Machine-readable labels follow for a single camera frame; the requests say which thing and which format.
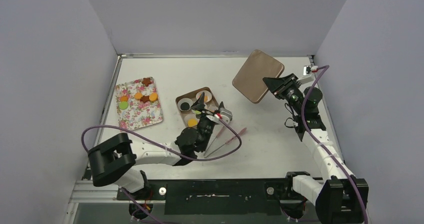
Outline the pink cat paw tongs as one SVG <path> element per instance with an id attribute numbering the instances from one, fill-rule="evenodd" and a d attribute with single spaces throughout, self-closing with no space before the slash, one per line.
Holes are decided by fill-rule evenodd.
<path id="1" fill-rule="evenodd" d="M 203 157 L 205 159 L 209 158 L 213 154 L 217 153 L 220 149 L 228 147 L 230 143 L 237 140 L 238 138 L 233 132 L 225 127 L 222 127 L 221 130 L 214 136 L 212 141 L 210 141 Z"/>

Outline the black round cookie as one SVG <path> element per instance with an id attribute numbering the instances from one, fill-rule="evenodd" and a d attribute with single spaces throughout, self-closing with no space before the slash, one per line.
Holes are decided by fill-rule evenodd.
<path id="1" fill-rule="evenodd" d="M 186 112 L 190 110 L 191 105 L 188 102 L 183 102 L 180 104 L 180 108 L 182 112 Z"/>

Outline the brown box lid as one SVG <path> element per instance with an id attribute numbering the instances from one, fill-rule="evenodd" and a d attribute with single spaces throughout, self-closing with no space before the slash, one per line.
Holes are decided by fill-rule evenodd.
<path id="1" fill-rule="evenodd" d="M 280 61 L 256 49 L 238 71 L 232 80 L 232 85 L 247 100 L 257 104 L 269 90 L 263 78 L 278 78 L 284 69 L 285 66 Z"/>

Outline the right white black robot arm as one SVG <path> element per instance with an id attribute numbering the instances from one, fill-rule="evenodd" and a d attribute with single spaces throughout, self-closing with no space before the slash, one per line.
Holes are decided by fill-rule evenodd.
<path id="1" fill-rule="evenodd" d="M 356 177 L 335 150 L 318 109 L 322 92 L 313 85 L 300 91 L 300 81 L 294 74 L 262 80 L 275 98 L 286 101 L 297 123 L 294 129 L 322 177 L 320 183 L 305 172 L 288 173 L 290 180 L 283 184 L 284 194 L 289 198 L 301 195 L 311 202 L 322 224 L 369 223 L 368 183 Z"/>

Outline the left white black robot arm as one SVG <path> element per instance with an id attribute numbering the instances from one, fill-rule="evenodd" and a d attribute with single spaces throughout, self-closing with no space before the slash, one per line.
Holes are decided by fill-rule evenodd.
<path id="1" fill-rule="evenodd" d="M 164 144 L 134 143 L 127 133 L 119 133 L 88 151 L 92 182 L 95 187 L 116 184 L 125 188 L 137 199 L 145 198 L 150 191 L 144 171 L 135 167 L 145 164 L 185 166 L 197 160 L 197 153 L 207 150 L 215 125 L 229 123 L 231 111 L 220 103 L 214 111 L 205 108 L 197 99 L 192 106 L 199 119 L 196 127 L 186 127 L 175 141 Z"/>

